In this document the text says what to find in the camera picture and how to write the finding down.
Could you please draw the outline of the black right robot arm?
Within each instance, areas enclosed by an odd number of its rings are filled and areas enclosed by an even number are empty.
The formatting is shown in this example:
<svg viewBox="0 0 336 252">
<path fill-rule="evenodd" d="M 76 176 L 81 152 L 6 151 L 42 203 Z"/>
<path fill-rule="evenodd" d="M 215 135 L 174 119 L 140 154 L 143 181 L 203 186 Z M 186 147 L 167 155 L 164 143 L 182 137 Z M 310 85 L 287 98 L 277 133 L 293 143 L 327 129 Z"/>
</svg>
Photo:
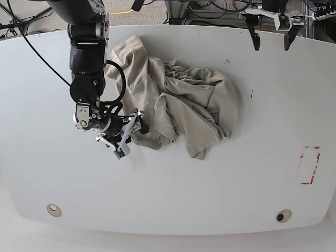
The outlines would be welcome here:
<svg viewBox="0 0 336 252">
<path fill-rule="evenodd" d="M 122 127 L 127 132 L 148 133 L 148 126 L 140 112 L 122 117 L 122 98 L 126 89 L 126 79 L 121 66 L 108 60 L 106 50 L 109 38 L 109 15 L 102 1 L 49 1 L 50 7 L 68 23 L 70 38 L 70 70 L 72 82 L 70 95 L 76 103 L 74 122 L 80 130 L 100 130 L 108 136 L 120 135 Z M 238 13 L 253 40 L 254 49 L 260 47 L 260 37 L 255 33 L 262 17 L 274 21 L 275 29 L 285 31 L 285 49 L 289 49 L 300 29 L 305 25 L 302 12 L 286 11 L 286 1 L 262 1 L 255 4 L 247 1 L 240 9 L 222 8 L 224 13 Z M 115 66 L 121 74 L 122 90 L 119 96 L 108 102 L 102 102 L 105 88 L 103 69 L 106 65 Z"/>
</svg>

